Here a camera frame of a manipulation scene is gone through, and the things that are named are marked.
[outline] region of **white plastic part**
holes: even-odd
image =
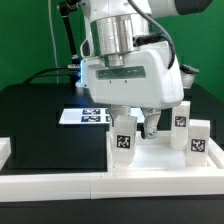
[[[0,138],[0,170],[11,154],[11,145],[9,138]]]
[[[105,70],[103,59],[84,60],[94,102],[157,109],[179,105],[183,100],[180,69],[177,59],[167,69],[169,52],[167,42],[159,42],[124,55],[125,67],[142,66],[145,78],[99,79],[98,71]]]
[[[135,155],[137,117],[118,115],[111,127],[111,147],[114,165],[130,165]]]
[[[170,142],[172,149],[187,149],[190,104],[188,101],[183,101],[173,108]]]
[[[190,120],[188,133],[188,166],[207,166],[210,121]]]
[[[174,0],[148,0],[153,18],[178,16]]]
[[[137,0],[134,2],[145,13],[151,14],[148,0],[141,0],[141,4]],[[84,16],[90,17],[90,23],[103,18],[136,13],[127,0],[82,0],[81,7]]]

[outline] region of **green backdrop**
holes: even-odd
[[[52,0],[59,65],[70,63],[70,52],[57,4]],[[196,82],[224,101],[224,1],[214,0],[201,14],[162,18],[176,44],[181,63],[200,69]],[[75,42],[84,39],[80,12],[71,16]],[[0,90],[21,83],[33,73],[55,67],[48,20],[48,0],[0,2]],[[54,79],[41,81],[55,82]]]

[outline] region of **white tray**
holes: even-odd
[[[129,167],[112,167],[108,143],[105,173],[0,176],[0,201],[224,194],[224,152],[216,143],[209,141],[208,167],[185,167],[185,153],[169,149],[169,139],[170,132],[152,141],[138,133]]]

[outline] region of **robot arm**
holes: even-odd
[[[93,100],[121,108],[123,105],[142,108],[145,136],[156,137],[160,110],[177,106],[183,99],[179,63],[171,38],[159,25],[156,27],[166,41],[158,39],[156,43],[138,46],[133,38],[152,36],[148,22],[153,25],[156,22],[149,15],[159,18],[201,12],[211,2],[67,0],[71,10],[76,7],[83,10],[86,40],[81,46],[82,79]],[[138,8],[143,13],[136,10],[134,3],[140,3]]]

